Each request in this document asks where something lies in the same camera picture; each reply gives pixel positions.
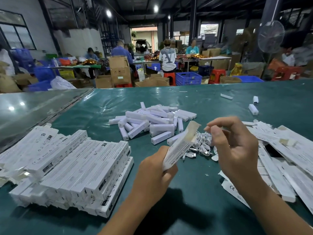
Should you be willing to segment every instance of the stool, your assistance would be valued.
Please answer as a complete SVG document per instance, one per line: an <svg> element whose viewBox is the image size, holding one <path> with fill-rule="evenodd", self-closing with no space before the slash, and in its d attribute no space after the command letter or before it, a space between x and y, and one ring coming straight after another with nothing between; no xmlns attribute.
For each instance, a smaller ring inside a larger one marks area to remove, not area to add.
<svg viewBox="0 0 313 235"><path fill-rule="evenodd" d="M115 85L116 88L121 88L121 87L133 87L131 83L128 84L117 84Z"/></svg>
<svg viewBox="0 0 313 235"><path fill-rule="evenodd" d="M226 70L224 69L213 69L209 78L209 84L219 84L221 76L226 76Z"/></svg>
<svg viewBox="0 0 313 235"><path fill-rule="evenodd" d="M301 73L301 67L279 67L275 71L272 81L296 80L300 78Z"/></svg>
<svg viewBox="0 0 313 235"><path fill-rule="evenodd" d="M170 86L176 86L175 73L164 73L164 77L168 77L170 79Z"/></svg>

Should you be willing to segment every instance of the hand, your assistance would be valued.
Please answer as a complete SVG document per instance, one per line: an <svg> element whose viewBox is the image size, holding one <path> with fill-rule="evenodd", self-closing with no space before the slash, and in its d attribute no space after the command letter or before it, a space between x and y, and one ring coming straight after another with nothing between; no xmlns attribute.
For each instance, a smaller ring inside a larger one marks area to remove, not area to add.
<svg viewBox="0 0 313 235"><path fill-rule="evenodd" d="M222 171L237 186L259 179L258 140L238 117L217 118L204 129L212 134Z"/></svg>
<svg viewBox="0 0 313 235"><path fill-rule="evenodd" d="M164 172L162 170L168 148L168 146L161 146L155 154L144 159L139 165L131 196L148 209L163 197L178 172L176 165Z"/></svg>

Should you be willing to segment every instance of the gray and white t-shirt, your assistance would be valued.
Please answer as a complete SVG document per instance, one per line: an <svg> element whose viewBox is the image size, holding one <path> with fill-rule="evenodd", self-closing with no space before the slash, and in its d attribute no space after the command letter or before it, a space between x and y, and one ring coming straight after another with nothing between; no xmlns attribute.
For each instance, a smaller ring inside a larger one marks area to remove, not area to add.
<svg viewBox="0 0 313 235"><path fill-rule="evenodd" d="M170 47L165 47L161 49L159 60L162 61L163 71L172 71L176 67L175 64L176 52L175 49Z"/></svg>

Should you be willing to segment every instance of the green table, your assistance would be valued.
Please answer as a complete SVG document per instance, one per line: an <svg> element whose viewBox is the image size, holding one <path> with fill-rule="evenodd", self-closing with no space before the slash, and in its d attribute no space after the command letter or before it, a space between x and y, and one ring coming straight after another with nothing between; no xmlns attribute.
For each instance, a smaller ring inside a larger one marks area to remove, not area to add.
<svg viewBox="0 0 313 235"><path fill-rule="evenodd" d="M125 111L162 104L178 106L197 113L196 122L202 126L210 120L237 115L243 121L258 119L275 127L284 125L313 139L310 120L313 115L313 81L296 80L228 85L198 85L160 88L95 89L53 123L62 134L86 129L95 140L122 140L117 125L108 120ZM220 94L233 96L224 99ZM252 116L248 105L254 95L259 97L259 115ZM155 153L166 141L154 146L146 133L129 141L135 164L120 194L113 213L130 192L139 163ZM221 186L218 163L202 156L178 161L178 174L162 200L150 211L136 234L264 234L252 211L226 192ZM7 194L10 184L0 188L0 234L88 234L101 230L106 220L71 208L68 211L31 205L16 207ZM313 225L313 216L299 199L291 207Z"/></svg>

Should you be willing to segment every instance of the ceiling light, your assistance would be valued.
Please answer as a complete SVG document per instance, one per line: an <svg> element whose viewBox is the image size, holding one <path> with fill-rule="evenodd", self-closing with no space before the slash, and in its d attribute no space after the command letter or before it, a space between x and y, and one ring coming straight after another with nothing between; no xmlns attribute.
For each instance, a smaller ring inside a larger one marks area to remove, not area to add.
<svg viewBox="0 0 313 235"><path fill-rule="evenodd" d="M153 8L154 13L157 13L159 11L159 7L157 5L154 6Z"/></svg>
<svg viewBox="0 0 313 235"><path fill-rule="evenodd" d="M107 11L106 11L106 15L107 15L109 18L111 18L111 17L112 17L111 11L110 11L110 10L107 10Z"/></svg>

